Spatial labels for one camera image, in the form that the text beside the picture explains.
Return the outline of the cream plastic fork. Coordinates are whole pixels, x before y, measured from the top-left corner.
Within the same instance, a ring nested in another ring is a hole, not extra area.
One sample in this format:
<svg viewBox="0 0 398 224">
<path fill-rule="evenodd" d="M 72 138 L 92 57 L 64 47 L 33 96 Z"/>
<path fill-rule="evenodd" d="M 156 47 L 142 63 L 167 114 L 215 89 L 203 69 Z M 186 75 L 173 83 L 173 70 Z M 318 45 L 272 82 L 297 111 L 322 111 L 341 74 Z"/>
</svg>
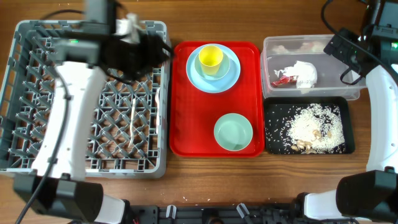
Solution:
<svg viewBox="0 0 398 224">
<path fill-rule="evenodd" d="M 130 141 L 128 147 L 133 146 L 134 142 L 134 113 L 136 110 L 136 98 L 132 99 L 132 107 L 131 107 L 131 117 L 130 117 L 130 125 L 129 125 L 129 130 L 130 130 Z"/>
</svg>

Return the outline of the cream plastic spoon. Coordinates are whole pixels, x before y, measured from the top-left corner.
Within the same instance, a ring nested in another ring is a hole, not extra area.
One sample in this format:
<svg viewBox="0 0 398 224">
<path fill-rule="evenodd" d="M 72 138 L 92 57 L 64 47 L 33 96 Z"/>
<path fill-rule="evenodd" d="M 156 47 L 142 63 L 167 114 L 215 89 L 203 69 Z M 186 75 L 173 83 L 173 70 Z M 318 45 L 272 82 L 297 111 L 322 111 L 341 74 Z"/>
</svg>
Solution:
<svg viewBox="0 0 398 224">
<path fill-rule="evenodd" d="M 157 113 L 160 112 L 160 87 L 157 89 L 155 93 L 155 103 L 157 108 Z"/>
</svg>

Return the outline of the white napkin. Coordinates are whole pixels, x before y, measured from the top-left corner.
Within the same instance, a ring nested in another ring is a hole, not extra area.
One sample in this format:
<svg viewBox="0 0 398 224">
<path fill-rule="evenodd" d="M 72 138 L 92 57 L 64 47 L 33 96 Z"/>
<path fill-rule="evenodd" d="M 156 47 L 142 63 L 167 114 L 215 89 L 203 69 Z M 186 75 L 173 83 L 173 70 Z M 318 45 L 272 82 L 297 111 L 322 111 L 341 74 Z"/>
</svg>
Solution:
<svg viewBox="0 0 398 224">
<path fill-rule="evenodd" d="M 296 88 L 313 88 L 317 83 L 318 75 L 315 66 L 309 62 L 296 61 L 293 66 L 282 70 L 274 70 L 277 78 L 285 76 L 296 76 Z"/>
</svg>

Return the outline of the red snack wrapper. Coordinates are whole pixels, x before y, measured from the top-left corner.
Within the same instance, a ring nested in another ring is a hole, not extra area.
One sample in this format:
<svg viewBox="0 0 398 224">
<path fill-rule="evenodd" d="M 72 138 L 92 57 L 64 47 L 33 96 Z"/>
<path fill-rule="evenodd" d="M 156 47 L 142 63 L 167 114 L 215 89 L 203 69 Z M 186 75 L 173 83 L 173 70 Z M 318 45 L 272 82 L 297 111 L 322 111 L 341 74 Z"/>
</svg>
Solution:
<svg viewBox="0 0 398 224">
<path fill-rule="evenodd" d="M 286 85 L 289 83 L 296 83 L 297 82 L 297 77 L 296 76 L 285 76 L 283 75 L 280 79 L 277 81 L 274 81 L 271 83 L 273 87 L 278 87 L 281 85 Z"/>
</svg>

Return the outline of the yellow plastic cup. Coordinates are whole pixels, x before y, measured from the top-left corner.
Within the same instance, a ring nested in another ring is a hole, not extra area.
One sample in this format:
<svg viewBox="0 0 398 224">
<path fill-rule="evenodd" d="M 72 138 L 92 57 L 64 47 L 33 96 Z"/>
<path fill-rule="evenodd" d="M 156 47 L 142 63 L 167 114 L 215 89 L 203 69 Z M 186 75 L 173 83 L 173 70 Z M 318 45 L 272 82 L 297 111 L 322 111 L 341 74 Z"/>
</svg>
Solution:
<svg viewBox="0 0 398 224">
<path fill-rule="evenodd" d="M 199 54 L 201 69 L 206 75 L 215 75 L 223 61 L 223 51 L 215 45 L 204 46 Z"/>
</svg>

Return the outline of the rice and food scraps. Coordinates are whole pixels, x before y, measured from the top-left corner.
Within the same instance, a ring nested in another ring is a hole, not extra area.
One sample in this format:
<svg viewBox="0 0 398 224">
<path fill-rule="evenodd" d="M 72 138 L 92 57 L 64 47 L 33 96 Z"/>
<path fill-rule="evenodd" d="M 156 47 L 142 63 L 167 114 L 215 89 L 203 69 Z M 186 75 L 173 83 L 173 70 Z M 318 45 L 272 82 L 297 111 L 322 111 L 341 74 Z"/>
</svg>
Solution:
<svg viewBox="0 0 398 224">
<path fill-rule="evenodd" d="M 266 111 L 271 154 L 339 154 L 346 150 L 343 123 L 333 104 L 275 104 Z"/>
</svg>

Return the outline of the light blue bowl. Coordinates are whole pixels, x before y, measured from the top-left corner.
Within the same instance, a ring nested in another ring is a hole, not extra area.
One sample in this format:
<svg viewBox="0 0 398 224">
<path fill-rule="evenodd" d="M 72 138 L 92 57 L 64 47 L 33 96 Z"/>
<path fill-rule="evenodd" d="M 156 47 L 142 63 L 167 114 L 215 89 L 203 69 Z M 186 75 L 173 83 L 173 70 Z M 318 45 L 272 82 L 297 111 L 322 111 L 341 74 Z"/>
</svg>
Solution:
<svg viewBox="0 0 398 224">
<path fill-rule="evenodd" d="M 201 68 L 199 56 L 195 58 L 195 70 L 204 80 L 215 81 L 222 79 L 230 69 L 229 57 L 224 53 L 218 71 L 214 75 L 207 75 Z"/>
</svg>

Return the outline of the green bowl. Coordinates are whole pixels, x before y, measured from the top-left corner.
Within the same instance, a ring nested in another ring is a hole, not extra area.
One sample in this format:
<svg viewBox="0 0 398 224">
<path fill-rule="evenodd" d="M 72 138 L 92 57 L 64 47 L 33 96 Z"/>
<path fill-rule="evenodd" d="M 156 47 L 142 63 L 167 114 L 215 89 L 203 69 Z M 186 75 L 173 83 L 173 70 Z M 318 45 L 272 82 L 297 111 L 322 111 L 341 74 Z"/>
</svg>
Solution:
<svg viewBox="0 0 398 224">
<path fill-rule="evenodd" d="M 249 146 L 253 137 L 253 128 L 243 115 L 228 113 L 217 120 L 213 134 L 220 147 L 237 152 Z"/>
</svg>

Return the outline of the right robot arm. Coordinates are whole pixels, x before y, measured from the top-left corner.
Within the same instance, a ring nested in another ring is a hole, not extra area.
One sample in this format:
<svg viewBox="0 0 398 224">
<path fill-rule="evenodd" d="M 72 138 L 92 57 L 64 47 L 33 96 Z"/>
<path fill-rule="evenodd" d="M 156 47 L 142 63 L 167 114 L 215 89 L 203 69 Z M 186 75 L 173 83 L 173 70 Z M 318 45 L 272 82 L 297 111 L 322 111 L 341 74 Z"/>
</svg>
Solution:
<svg viewBox="0 0 398 224">
<path fill-rule="evenodd" d="M 335 190 L 301 193 L 291 215 L 312 222 L 397 223 L 397 1 L 366 1 L 361 34 L 342 28 L 324 52 L 365 78 L 371 102 L 366 171 L 342 178 Z"/>
</svg>

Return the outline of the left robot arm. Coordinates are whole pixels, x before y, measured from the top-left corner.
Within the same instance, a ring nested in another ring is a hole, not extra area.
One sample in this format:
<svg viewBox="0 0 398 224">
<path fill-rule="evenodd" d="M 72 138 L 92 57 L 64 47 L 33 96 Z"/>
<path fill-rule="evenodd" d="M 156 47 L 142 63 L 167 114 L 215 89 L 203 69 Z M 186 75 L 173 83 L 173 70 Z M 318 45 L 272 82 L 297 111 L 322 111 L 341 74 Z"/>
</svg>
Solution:
<svg viewBox="0 0 398 224">
<path fill-rule="evenodd" d="M 18 174 L 13 189 L 28 210 L 83 223 L 136 223 L 129 201 L 106 195 L 85 180 L 85 151 L 97 98 L 111 69 L 127 85 L 170 60 L 174 53 L 159 35 L 148 34 L 134 14 L 128 30 L 117 32 L 117 1 L 87 1 L 77 31 L 65 31 L 46 62 L 55 96 L 44 140 L 29 174 Z"/>
</svg>

